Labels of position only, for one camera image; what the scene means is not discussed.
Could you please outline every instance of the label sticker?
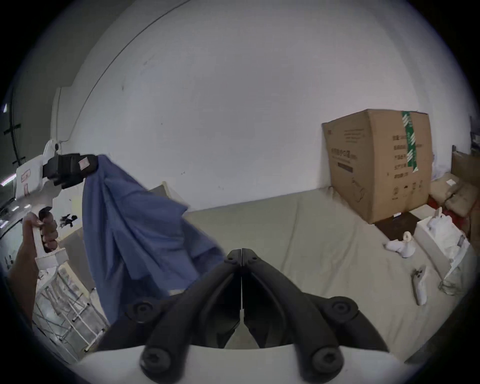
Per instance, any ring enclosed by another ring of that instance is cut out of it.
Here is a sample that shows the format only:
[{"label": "label sticker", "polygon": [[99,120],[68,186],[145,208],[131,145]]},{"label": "label sticker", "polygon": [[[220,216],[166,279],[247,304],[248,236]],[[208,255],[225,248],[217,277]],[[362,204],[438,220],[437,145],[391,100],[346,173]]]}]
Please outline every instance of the label sticker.
[{"label": "label sticker", "polygon": [[90,162],[88,161],[88,158],[84,157],[82,160],[78,162],[78,165],[80,166],[80,171],[83,171],[85,168],[87,168],[90,165]]}]

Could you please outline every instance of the white wall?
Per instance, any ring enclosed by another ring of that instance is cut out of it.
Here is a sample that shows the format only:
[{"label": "white wall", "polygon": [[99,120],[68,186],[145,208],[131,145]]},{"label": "white wall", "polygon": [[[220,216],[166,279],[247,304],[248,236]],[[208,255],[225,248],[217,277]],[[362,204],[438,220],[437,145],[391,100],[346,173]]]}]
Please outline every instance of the white wall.
[{"label": "white wall", "polygon": [[408,4],[192,0],[127,45],[179,3],[139,0],[102,36],[61,91],[64,152],[204,209],[328,185],[321,124],[365,108],[429,113],[442,164],[468,151],[476,102]]}]

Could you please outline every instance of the green tape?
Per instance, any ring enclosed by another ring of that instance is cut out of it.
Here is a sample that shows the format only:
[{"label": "green tape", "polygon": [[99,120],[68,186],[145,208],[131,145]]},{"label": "green tape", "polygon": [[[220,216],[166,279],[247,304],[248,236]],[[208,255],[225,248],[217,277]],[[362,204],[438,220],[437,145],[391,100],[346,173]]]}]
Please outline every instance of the green tape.
[{"label": "green tape", "polygon": [[407,165],[413,167],[413,172],[419,170],[417,166],[417,147],[415,146],[415,132],[413,131],[410,112],[402,111],[402,121],[407,134]]}]

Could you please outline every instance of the finger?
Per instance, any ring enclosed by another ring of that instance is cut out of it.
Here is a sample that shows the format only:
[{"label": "finger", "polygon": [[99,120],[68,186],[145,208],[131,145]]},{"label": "finger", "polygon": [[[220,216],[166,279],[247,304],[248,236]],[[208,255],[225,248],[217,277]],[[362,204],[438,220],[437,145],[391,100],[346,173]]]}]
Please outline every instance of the finger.
[{"label": "finger", "polygon": [[50,232],[50,233],[47,233],[47,234],[43,235],[42,236],[42,241],[44,243],[47,243],[49,241],[55,240],[58,236],[59,236],[59,233],[57,231],[53,231],[53,232]]},{"label": "finger", "polygon": [[48,212],[48,213],[46,214],[46,216],[43,218],[42,221],[43,221],[45,224],[53,223],[53,221],[54,221],[54,220],[53,220],[53,215],[52,215],[50,212]]},{"label": "finger", "polygon": [[51,251],[57,249],[57,247],[59,246],[58,243],[53,240],[53,241],[49,241],[48,243],[45,244],[45,246],[50,249]]},{"label": "finger", "polygon": [[57,222],[54,221],[53,223],[50,224],[44,224],[42,229],[40,230],[40,233],[42,235],[47,235],[48,233],[51,233],[57,229]]},{"label": "finger", "polygon": [[31,227],[41,227],[43,225],[43,223],[38,220],[38,217],[32,212],[29,212],[25,215],[23,222]]}]

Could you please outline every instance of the blue cloth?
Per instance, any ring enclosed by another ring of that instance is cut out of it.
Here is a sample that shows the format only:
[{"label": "blue cloth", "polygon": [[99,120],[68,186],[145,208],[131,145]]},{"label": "blue cloth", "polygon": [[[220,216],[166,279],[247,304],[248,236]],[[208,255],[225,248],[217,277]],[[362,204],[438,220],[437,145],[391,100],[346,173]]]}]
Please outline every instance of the blue cloth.
[{"label": "blue cloth", "polygon": [[185,206],[150,193],[104,155],[85,180],[82,211],[90,272],[111,324],[137,298],[186,289],[223,260],[182,218]]}]

